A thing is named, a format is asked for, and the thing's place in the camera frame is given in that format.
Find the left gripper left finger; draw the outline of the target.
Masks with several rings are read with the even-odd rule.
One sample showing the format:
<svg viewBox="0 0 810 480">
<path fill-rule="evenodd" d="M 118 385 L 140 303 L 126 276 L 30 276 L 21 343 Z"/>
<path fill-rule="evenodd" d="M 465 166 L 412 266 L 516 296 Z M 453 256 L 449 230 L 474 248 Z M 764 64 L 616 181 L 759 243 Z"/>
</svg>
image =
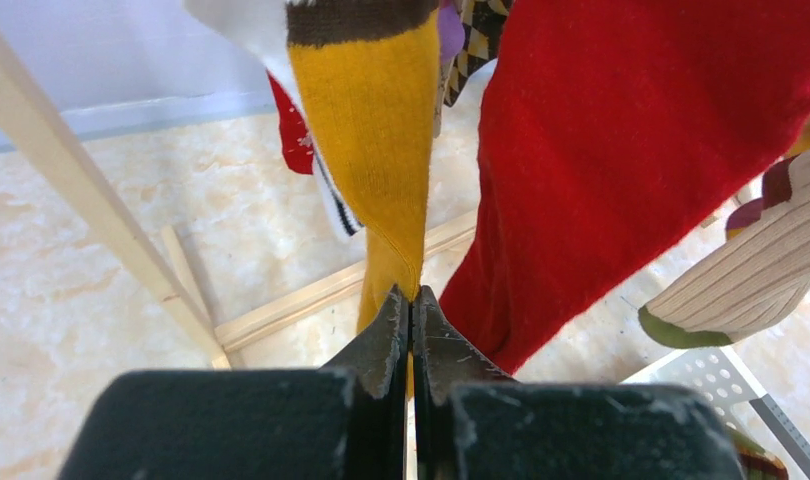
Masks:
<svg viewBox="0 0 810 480">
<path fill-rule="evenodd" d="M 408 300 L 323 366 L 141 370 L 95 400 L 63 479 L 401 479 Z"/>
</svg>

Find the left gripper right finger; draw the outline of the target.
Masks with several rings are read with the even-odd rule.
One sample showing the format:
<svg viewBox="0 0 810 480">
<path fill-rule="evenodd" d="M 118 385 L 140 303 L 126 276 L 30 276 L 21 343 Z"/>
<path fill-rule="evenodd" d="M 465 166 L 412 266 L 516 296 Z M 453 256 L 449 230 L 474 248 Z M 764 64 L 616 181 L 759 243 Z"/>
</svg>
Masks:
<svg viewBox="0 0 810 480">
<path fill-rule="evenodd" d="M 523 383 L 423 287 L 411 307 L 421 479 L 741 479 L 712 407 L 676 385 Z"/>
</svg>

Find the white perforated plastic basket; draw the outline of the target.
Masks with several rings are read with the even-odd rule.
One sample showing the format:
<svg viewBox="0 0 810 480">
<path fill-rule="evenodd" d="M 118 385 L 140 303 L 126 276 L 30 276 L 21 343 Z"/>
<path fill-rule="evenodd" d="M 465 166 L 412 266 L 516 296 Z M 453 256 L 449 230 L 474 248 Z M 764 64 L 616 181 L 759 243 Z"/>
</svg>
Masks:
<svg viewBox="0 0 810 480">
<path fill-rule="evenodd" d="M 809 442 L 731 347 L 675 350 L 625 381 L 679 384 L 701 393 L 732 435 L 747 479 L 788 479 L 784 460 L 760 445 L 736 417 L 735 409 L 748 404 L 810 479 Z"/>
</svg>

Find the mustard yellow sock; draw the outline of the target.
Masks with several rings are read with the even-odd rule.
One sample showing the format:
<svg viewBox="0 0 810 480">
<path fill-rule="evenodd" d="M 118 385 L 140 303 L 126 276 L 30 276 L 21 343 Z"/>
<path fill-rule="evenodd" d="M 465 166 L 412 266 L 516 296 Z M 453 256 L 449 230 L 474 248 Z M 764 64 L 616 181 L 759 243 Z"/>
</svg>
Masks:
<svg viewBox="0 0 810 480">
<path fill-rule="evenodd" d="M 366 231 L 357 326 L 419 291 L 440 69 L 435 1 L 302 1 L 287 50 L 306 123 Z"/>
</svg>

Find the brown yellow argyle sock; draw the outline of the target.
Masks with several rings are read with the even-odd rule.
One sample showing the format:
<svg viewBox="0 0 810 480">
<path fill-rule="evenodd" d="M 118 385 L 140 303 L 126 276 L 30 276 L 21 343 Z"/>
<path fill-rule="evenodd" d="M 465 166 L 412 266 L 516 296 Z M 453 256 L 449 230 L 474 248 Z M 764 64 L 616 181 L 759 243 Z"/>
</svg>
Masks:
<svg viewBox="0 0 810 480">
<path fill-rule="evenodd" d="M 452 5 L 457 10 L 463 38 L 461 46 L 453 49 L 454 54 L 444 65 L 443 103 L 447 107 L 455 105 L 470 77 L 497 57 L 513 1 L 453 1 Z"/>
</svg>

